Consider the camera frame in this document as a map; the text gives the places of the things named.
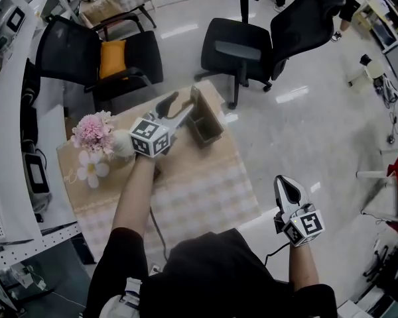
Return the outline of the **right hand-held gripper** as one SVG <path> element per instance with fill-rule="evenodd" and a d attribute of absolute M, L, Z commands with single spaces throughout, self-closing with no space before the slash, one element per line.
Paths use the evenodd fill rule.
<path fill-rule="evenodd" d="M 321 212 L 314 205 L 305 205 L 309 198 L 302 185 L 290 177 L 278 175 L 274 188 L 276 203 L 282 212 L 274 218 L 277 234 L 284 233 L 292 246 L 302 246 L 325 231 Z"/>

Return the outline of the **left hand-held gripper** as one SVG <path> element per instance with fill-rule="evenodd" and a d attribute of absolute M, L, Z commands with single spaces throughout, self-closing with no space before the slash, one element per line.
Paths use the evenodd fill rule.
<path fill-rule="evenodd" d="M 178 92 L 175 91 L 156 105 L 156 111 L 149 111 L 135 120 L 129 136 L 136 153 L 149 158 L 168 154 L 176 130 L 196 109 L 196 106 L 187 106 L 169 117 L 170 107 L 177 97 Z"/>

